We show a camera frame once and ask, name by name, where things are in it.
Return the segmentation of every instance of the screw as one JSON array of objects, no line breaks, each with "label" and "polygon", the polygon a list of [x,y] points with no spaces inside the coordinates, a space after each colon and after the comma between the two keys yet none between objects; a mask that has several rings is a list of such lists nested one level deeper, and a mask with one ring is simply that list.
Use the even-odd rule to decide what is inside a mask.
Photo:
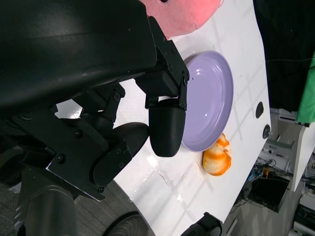
[{"label": "screw", "polygon": [[66,155],[60,153],[60,154],[58,154],[58,156],[57,156],[57,163],[63,164],[63,163],[66,161],[66,159],[67,159],[67,158],[66,158]]},{"label": "screw", "polygon": [[104,187],[100,187],[100,188],[98,189],[98,191],[99,191],[100,193],[104,192],[104,190],[105,190]]},{"label": "screw", "polygon": [[77,131],[75,131],[75,136],[77,137],[77,139],[81,139],[83,137],[82,130],[78,129]]},{"label": "screw", "polygon": [[115,99],[115,101],[116,101],[116,102],[118,102],[118,101],[119,101],[119,99],[120,99],[120,95],[119,95],[119,93],[118,93],[118,92],[114,93],[114,99]]}]

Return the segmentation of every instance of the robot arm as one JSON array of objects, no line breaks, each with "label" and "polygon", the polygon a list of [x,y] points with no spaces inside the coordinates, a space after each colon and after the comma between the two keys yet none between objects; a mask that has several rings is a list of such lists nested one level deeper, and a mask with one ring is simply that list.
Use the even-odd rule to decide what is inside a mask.
[{"label": "robot arm", "polygon": [[[61,227],[50,218],[26,220],[51,211],[38,205],[45,199],[60,201],[54,210],[63,216],[72,195],[103,200],[106,185],[148,136],[156,155],[177,153],[189,72],[140,1],[3,1],[0,21],[7,22],[0,28],[0,182],[22,180],[21,232],[35,236],[42,225]],[[128,92],[119,82],[131,78],[146,94],[149,126],[113,129]],[[56,104],[69,99],[83,108],[80,118],[57,118]],[[39,189],[30,173],[40,175]],[[61,227],[59,234],[68,233]]]}]

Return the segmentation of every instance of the white desk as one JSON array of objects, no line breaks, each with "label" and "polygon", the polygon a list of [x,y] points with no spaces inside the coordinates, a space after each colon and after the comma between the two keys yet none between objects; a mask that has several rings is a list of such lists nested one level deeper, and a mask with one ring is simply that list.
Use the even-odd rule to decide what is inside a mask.
[{"label": "white desk", "polygon": [[[265,143],[263,129],[270,125],[264,50],[252,0],[226,0],[201,29],[173,40],[183,59],[215,50],[230,64],[234,101],[224,133],[231,143],[232,166],[223,176],[213,177],[199,167],[201,153],[181,147],[175,157],[161,158],[147,141],[115,181],[157,236],[179,236],[206,211],[225,221]],[[121,85],[126,96],[115,126],[132,121],[148,124],[145,94],[134,80]],[[265,110],[256,119],[260,101]],[[79,114],[76,109],[63,108],[59,106],[60,116]]]}]

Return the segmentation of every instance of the cable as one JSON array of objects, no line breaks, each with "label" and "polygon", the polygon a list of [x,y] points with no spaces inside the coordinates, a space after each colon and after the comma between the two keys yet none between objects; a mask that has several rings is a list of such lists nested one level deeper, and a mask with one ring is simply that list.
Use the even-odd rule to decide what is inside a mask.
[{"label": "cable", "polygon": [[[278,169],[276,166],[276,161],[274,159],[270,159],[269,161],[266,161],[260,157],[257,158],[256,160],[256,163],[255,163],[255,167],[258,168],[258,169],[262,169],[262,168],[265,168],[265,167],[268,167],[269,168],[269,171],[273,172],[275,175],[279,176],[279,177],[283,177],[283,176],[286,176],[286,177],[293,177],[293,174],[292,173],[289,173],[289,172],[286,172],[286,171],[283,171],[281,169]],[[302,176],[301,177],[301,181],[302,182],[312,182],[312,181],[315,181],[315,176],[311,176],[311,177],[305,177],[305,176]]]},{"label": "cable", "polygon": [[290,61],[290,62],[303,62],[303,61],[308,61],[312,60],[315,57],[312,58],[307,58],[307,59],[299,59],[299,60],[292,60],[292,59],[271,59],[271,60],[266,60],[266,62],[273,62],[273,61]]},{"label": "cable", "polygon": [[248,203],[248,200],[246,200],[245,202],[239,204],[232,212],[230,212],[230,214],[233,214],[240,206],[245,205],[246,203]]},{"label": "cable", "polygon": [[290,180],[284,180],[284,179],[278,179],[278,178],[263,178],[263,177],[260,177],[261,179],[265,179],[265,180],[277,180],[277,181],[282,181],[282,182],[285,182],[287,184],[290,183]]},{"label": "cable", "polygon": [[254,202],[254,201],[250,201],[249,202],[250,204],[252,204],[253,206],[255,206],[255,207],[259,207],[259,208],[263,208],[263,207],[265,207],[265,205],[264,204],[261,204],[261,203],[257,203],[257,202]]}]

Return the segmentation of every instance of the floor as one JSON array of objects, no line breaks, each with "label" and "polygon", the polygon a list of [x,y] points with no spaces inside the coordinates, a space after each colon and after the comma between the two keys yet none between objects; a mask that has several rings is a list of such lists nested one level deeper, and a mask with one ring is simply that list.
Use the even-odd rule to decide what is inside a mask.
[{"label": "floor", "polygon": [[[281,136],[281,142],[297,144],[296,137],[300,132],[300,126],[291,126],[286,122],[271,120],[272,134],[269,138],[276,139]],[[299,203],[303,190],[300,182],[295,192],[289,191],[279,213],[258,204],[246,203],[238,208],[232,208],[224,223],[226,232],[237,219],[237,224],[231,236],[287,236],[292,228],[294,212]]]},{"label": "floor", "polygon": [[292,229],[294,212],[300,201],[303,184],[295,192],[289,192],[280,212],[276,213],[258,204],[246,203],[231,210],[224,223],[226,232],[237,219],[231,236],[287,236]]},{"label": "floor", "polygon": [[[75,200],[79,236],[102,236],[120,216],[137,211],[137,207],[121,188],[112,181],[105,190],[106,199],[96,202],[85,197]],[[0,186],[0,236],[16,236],[13,229],[18,194]]]}]

